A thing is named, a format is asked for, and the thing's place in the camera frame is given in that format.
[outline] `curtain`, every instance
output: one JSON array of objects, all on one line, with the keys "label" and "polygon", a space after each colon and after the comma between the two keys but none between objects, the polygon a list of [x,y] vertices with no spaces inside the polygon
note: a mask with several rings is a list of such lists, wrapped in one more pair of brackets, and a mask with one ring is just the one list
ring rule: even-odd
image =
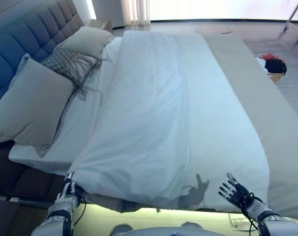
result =
[{"label": "curtain", "polygon": [[121,6],[126,26],[150,24],[149,0],[121,0]]}]

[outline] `bed sheet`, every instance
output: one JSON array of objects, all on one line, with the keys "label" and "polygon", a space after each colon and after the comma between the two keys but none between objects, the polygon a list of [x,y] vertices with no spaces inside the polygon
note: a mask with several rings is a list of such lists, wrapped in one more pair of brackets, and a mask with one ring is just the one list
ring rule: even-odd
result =
[{"label": "bed sheet", "polygon": [[285,216],[298,218],[297,115],[238,37],[205,35],[205,40],[265,150],[270,169],[268,204]]},{"label": "bed sheet", "polygon": [[260,140],[201,35],[126,31],[102,118],[69,170],[88,193],[233,211],[218,195],[232,172],[267,198]]},{"label": "bed sheet", "polygon": [[66,175],[98,122],[111,85],[121,38],[115,38],[103,52],[101,68],[92,70],[85,86],[86,100],[74,97],[60,123],[60,133],[50,150],[41,158],[32,146],[15,144],[9,154],[11,161],[48,173]]}]

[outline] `carpet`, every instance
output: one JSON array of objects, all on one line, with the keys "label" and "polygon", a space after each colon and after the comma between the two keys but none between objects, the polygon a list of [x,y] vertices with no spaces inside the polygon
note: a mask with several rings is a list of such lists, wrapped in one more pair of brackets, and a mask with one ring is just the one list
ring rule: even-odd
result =
[{"label": "carpet", "polygon": [[256,57],[272,53],[285,61],[287,73],[276,85],[298,116],[298,58],[291,55],[276,40],[244,39],[243,41]]}]

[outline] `gray tufted headboard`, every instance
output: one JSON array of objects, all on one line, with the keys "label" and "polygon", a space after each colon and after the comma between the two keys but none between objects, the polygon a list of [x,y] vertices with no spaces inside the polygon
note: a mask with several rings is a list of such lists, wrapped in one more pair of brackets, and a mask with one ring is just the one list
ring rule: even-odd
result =
[{"label": "gray tufted headboard", "polygon": [[41,7],[1,33],[0,99],[8,90],[25,53],[41,61],[82,25],[72,0],[58,0]]}]

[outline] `pillow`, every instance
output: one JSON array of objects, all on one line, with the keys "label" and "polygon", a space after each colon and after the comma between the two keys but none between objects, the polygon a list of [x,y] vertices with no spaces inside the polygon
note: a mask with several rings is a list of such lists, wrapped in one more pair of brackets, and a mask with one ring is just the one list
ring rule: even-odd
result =
[{"label": "pillow", "polygon": [[83,89],[85,78],[96,62],[95,58],[56,48],[51,55],[41,61],[41,64],[70,79],[74,86],[73,93],[79,92],[84,99],[87,94]]},{"label": "pillow", "polygon": [[72,82],[32,59],[14,79],[0,100],[0,142],[50,145],[72,94]]},{"label": "pillow", "polygon": [[15,76],[11,79],[8,89],[10,89],[10,88],[13,86],[13,84],[15,83],[15,81],[16,81],[17,78],[18,78],[17,75],[23,70],[23,68],[25,67],[25,65],[26,65],[26,63],[27,63],[27,61],[28,61],[28,59],[32,59],[32,57],[31,57],[28,53],[26,53],[26,54],[24,54],[24,55],[22,56],[22,58],[20,59],[19,65],[18,65],[18,67],[17,67],[16,74],[15,74]]},{"label": "pillow", "polygon": [[103,29],[81,27],[59,47],[101,59],[103,48],[113,39],[114,36]]}]

